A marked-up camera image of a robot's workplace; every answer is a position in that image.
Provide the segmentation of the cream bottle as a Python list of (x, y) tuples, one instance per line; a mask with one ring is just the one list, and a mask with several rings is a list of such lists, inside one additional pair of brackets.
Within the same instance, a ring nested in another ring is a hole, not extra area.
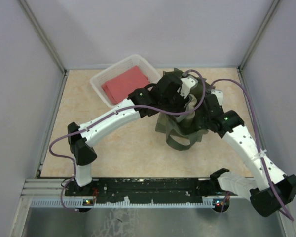
[(190, 110), (194, 109), (195, 106), (197, 105), (197, 98), (193, 94), (190, 94), (188, 96), (188, 98), (189, 98), (189, 102), (188, 102), (188, 105), (186, 107), (186, 110), (190, 111)]
[(195, 117), (195, 111), (192, 111), (189, 114), (180, 115), (175, 117), (175, 121), (180, 124), (182, 127), (190, 127)]

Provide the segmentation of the olive green canvas bag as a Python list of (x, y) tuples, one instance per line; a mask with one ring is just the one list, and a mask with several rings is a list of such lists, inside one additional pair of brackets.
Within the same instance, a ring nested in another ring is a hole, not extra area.
[[(172, 71), (163, 71), (163, 76), (166, 74), (174, 74), (178, 77), (182, 76), (183, 71), (174, 68)], [(200, 101), (203, 92), (203, 84), (198, 76), (194, 76), (198, 81), (198, 86), (191, 91), (197, 98), (197, 103)], [(189, 150), (196, 142), (201, 142), (203, 135), (208, 134), (207, 129), (203, 129), (201, 121), (198, 119), (200, 115), (199, 111), (195, 111), (195, 117), (190, 127), (182, 127), (178, 124), (174, 116), (159, 114), (155, 131), (159, 133), (164, 133), (166, 135), (166, 143), (171, 148), (177, 151)], [(189, 144), (184, 145), (182, 142), (178, 142), (174, 137), (186, 139)]]

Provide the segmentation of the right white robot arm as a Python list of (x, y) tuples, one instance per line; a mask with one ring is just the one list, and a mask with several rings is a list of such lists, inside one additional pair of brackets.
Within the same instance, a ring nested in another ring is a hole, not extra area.
[(259, 152), (244, 121), (233, 110), (224, 112), (215, 94), (205, 95), (200, 107), (205, 124), (228, 143), (250, 170), (253, 179), (222, 168), (210, 176), (211, 191), (220, 196), (226, 191), (237, 194), (252, 204), (263, 217), (268, 217), (291, 203), (296, 195), (296, 176), (287, 175), (267, 156)]

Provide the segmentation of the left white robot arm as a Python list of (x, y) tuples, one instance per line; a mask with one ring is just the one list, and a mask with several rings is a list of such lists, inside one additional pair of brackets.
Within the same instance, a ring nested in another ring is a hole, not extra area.
[(189, 94), (198, 82), (191, 76), (164, 75), (158, 83), (135, 89), (126, 99), (102, 116), (81, 125), (68, 125), (68, 142), (75, 159), (75, 190), (82, 196), (93, 190), (91, 164), (97, 158), (94, 146), (120, 127), (168, 112), (180, 116), (186, 111)]

